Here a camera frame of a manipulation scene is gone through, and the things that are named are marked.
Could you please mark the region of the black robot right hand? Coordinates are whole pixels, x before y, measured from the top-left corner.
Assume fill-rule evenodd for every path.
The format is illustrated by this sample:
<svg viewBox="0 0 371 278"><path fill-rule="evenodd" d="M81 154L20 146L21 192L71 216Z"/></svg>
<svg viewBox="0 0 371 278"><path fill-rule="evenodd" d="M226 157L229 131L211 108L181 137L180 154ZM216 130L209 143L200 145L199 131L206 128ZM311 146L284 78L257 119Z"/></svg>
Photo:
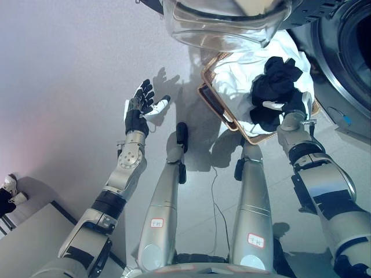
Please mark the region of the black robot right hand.
<svg viewBox="0 0 371 278"><path fill-rule="evenodd" d="M296 90L288 102L278 103L277 101L263 101L262 105L265 108L282 111L286 114L301 111L305 117L308 118L311 115L312 95L310 92L302 93Z"/></svg>

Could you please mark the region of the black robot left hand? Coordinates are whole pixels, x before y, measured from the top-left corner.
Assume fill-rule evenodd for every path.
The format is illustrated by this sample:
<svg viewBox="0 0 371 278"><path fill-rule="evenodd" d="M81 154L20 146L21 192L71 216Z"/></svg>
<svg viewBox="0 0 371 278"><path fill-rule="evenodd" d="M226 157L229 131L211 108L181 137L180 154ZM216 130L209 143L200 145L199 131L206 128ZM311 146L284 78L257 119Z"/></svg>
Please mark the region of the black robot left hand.
<svg viewBox="0 0 371 278"><path fill-rule="evenodd" d="M170 96L165 95L154 101L155 92L149 79L144 80L137 88L133 97L125 103L124 123L125 134L140 131L146 137L150 130L149 119L160 115L170 103Z"/></svg>

